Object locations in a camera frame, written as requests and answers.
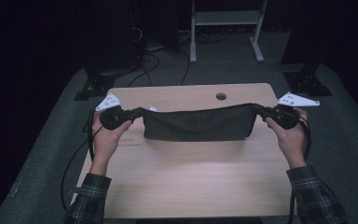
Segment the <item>gray carpet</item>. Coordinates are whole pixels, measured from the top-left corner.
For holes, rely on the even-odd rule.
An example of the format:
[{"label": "gray carpet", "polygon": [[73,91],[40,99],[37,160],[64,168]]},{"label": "gray carpet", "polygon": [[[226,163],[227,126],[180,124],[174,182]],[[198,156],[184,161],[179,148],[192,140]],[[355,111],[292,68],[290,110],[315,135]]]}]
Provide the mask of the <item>gray carpet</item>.
[{"label": "gray carpet", "polygon": [[[213,45],[197,45],[198,62],[191,64],[184,85],[260,83],[272,86],[279,98],[290,91],[282,72],[296,71],[298,65],[283,66],[280,60],[289,33],[262,33],[260,48],[264,63],[257,63],[249,43],[249,35],[227,35]],[[181,49],[187,54],[189,45]],[[168,50],[153,53],[159,58],[158,67],[149,73],[153,86],[180,85],[187,61],[182,51]],[[156,65],[156,59],[145,56],[145,69]],[[127,85],[143,70],[139,69],[117,79],[116,88]],[[358,106],[345,91],[339,77],[321,65],[317,77],[333,93],[329,97],[312,97],[321,106],[307,108],[312,130],[312,150],[309,163],[342,201],[351,223],[358,223]],[[60,187],[63,171],[81,143],[89,110],[103,97],[74,101],[87,76],[83,70],[74,74],[39,134],[33,150],[11,192],[0,208],[0,223],[61,223],[63,208]],[[146,76],[133,87],[149,85]],[[71,163],[64,181],[68,190],[76,185],[87,147],[82,147]],[[71,196],[66,195],[66,204]],[[261,217],[263,223],[285,223],[287,217]],[[107,223],[135,223],[136,220],[106,220]]]}]

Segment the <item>right hand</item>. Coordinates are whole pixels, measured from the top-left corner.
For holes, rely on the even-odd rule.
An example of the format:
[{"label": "right hand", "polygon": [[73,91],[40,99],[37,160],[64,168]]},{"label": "right hand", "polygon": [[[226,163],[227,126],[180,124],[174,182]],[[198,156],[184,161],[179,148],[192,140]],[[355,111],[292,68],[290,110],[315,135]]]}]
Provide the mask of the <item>right hand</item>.
[{"label": "right hand", "polygon": [[[305,110],[296,107],[294,110],[301,118],[307,120],[307,112]],[[266,123],[277,135],[279,148],[287,159],[290,169],[307,165],[303,152],[305,133],[301,125],[297,124],[296,127],[285,130],[271,118],[266,118]]]}]

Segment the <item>wooden table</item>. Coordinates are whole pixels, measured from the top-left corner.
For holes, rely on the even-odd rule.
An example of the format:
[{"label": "wooden table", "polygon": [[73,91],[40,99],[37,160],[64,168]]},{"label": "wooden table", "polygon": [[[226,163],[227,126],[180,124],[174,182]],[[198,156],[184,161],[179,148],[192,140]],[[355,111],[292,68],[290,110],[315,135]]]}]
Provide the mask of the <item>wooden table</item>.
[{"label": "wooden table", "polygon": [[[257,103],[276,105],[269,84],[123,88],[110,90],[123,109],[159,112]],[[227,99],[217,100],[224,93]],[[274,132],[257,117],[242,141],[167,142],[144,138],[142,119],[121,137],[107,176],[106,218],[252,217],[288,215],[287,162]],[[90,169],[87,156],[78,186]]]}]

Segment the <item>white bracket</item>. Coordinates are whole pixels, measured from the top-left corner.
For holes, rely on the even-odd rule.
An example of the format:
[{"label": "white bracket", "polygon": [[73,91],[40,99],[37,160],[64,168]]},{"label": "white bracket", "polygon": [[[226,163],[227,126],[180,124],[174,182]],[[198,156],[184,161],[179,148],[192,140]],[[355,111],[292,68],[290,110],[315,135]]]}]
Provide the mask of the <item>white bracket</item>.
[{"label": "white bracket", "polygon": [[101,111],[121,105],[121,101],[112,93],[106,95],[104,100],[95,108],[95,111]]},{"label": "white bracket", "polygon": [[318,106],[321,103],[319,101],[313,101],[301,96],[287,92],[283,97],[278,100],[279,105],[290,105],[290,106]]}]

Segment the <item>wrist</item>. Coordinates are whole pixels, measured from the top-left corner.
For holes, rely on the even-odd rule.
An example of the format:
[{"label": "wrist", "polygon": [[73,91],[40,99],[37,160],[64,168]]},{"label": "wrist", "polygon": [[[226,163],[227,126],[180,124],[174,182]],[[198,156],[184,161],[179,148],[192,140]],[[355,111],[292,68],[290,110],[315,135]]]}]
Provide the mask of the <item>wrist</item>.
[{"label": "wrist", "polygon": [[107,166],[108,166],[108,162],[96,161],[94,159],[91,167],[89,168],[89,172],[94,175],[106,176]]},{"label": "wrist", "polygon": [[295,169],[301,166],[306,166],[307,163],[304,161],[303,158],[296,159],[296,160],[288,160],[290,169]]}]

